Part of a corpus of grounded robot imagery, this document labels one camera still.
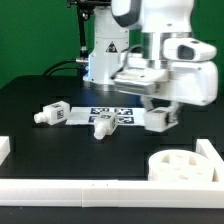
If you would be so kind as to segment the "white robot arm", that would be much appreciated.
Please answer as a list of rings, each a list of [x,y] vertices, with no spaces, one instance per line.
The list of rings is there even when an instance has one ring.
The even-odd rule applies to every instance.
[[[139,95],[144,120],[177,120],[181,104],[217,97],[214,46],[193,37],[194,0],[109,0],[95,9],[95,44],[85,82]]]

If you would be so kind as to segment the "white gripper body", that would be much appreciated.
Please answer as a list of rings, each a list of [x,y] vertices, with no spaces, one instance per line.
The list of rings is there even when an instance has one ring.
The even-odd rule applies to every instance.
[[[153,85],[144,92],[152,98],[205,106],[217,97],[218,71],[212,61],[174,61],[167,69],[145,68],[140,80]]]

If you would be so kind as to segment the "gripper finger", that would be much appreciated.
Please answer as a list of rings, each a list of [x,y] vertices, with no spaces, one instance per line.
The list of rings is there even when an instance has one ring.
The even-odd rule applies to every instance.
[[[145,111],[147,114],[151,114],[153,112],[154,106],[153,106],[151,97],[142,96],[141,103],[142,103],[143,107],[145,108]]]
[[[180,111],[182,104],[179,102],[172,101],[170,106],[168,107],[169,112],[169,121],[175,122],[178,120],[178,114]]]

